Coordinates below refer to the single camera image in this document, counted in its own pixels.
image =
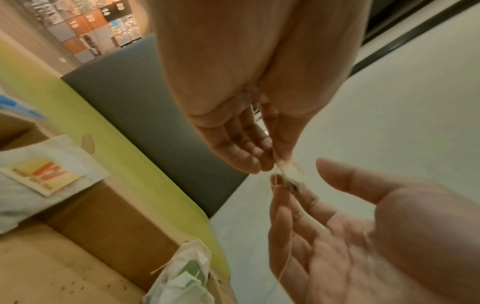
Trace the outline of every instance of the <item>black strip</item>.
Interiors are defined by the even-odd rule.
[[[368,26],[366,28],[367,36],[363,40],[362,45],[366,45],[367,43],[369,43],[373,39],[377,38],[381,34],[385,33],[389,29],[393,28],[394,26],[396,26],[397,24],[399,24],[403,20],[407,19],[411,15],[415,14],[419,10],[423,9],[424,7],[426,7],[427,5],[429,5],[430,3],[432,3],[435,0],[420,1],[417,5],[410,8],[408,11],[404,12],[402,15],[396,17],[395,19],[390,21],[388,24],[386,24],[384,26],[381,26],[381,24],[383,22],[385,22],[388,18],[391,18],[392,16],[394,16],[396,12],[398,12],[402,9],[402,7],[405,7],[405,6],[409,5],[409,2],[411,2],[411,1],[412,0],[400,0],[398,2],[395,1],[395,2],[391,3],[390,5],[388,5],[386,8],[384,8],[382,11],[380,11],[378,14],[376,14],[375,16],[370,18],[370,20],[368,22]],[[377,30],[375,33],[369,35],[369,32],[372,31],[372,30],[375,30],[377,27],[381,27],[381,28],[379,30]]]
[[[390,54],[391,52],[398,49],[399,47],[407,44],[408,42],[422,35],[423,33],[428,32],[429,30],[433,29],[437,25],[460,14],[463,11],[466,11],[467,9],[471,8],[472,6],[478,3],[480,3],[480,0],[460,0],[459,2],[449,7],[448,9],[438,13],[437,15],[433,16],[432,18],[428,19],[427,21],[420,24],[416,28],[398,37],[397,39],[393,40],[383,48],[379,49],[375,53],[371,54],[367,58],[363,59],[362,61],[354,65],[350,73],[350,77],[360,72],[364,68],[368,67],[375,61]]]

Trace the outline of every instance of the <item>skin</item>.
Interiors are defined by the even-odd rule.
[[[271,178],[270,267],[296,304],[480,302],[475,203],[429,182],[325,159],[316,166],[333,188],[375,204],[375,220],[339,212],[307,188],[294,197]]]
[[[170,91],[210,149],[246,173],[289,160],[347,78],[371,0],[148,0]],[[255,124],[260,104],[270,137]]]

